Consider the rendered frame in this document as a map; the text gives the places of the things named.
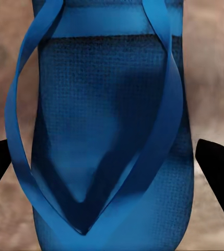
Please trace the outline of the sandal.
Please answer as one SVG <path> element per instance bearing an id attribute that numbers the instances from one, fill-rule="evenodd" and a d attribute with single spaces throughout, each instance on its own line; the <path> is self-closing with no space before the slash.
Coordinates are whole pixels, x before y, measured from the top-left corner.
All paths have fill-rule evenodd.
<path id="1" fill-rule="evenodd" d="M 5 129 L 42 251 L 175 251 L 194 196 L 183 0 L 32 5 Z M 36 47 L 30 167 L 16 97 L 18 76 Z"/>

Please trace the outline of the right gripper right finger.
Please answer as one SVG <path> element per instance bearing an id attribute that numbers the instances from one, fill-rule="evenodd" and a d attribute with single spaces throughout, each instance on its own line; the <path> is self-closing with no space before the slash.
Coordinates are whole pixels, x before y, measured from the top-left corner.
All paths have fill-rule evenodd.
<path id="1" fill-rule="evenodd" d="M 224 146 L 199 139 L 195 158 L 224 211 Z"/>

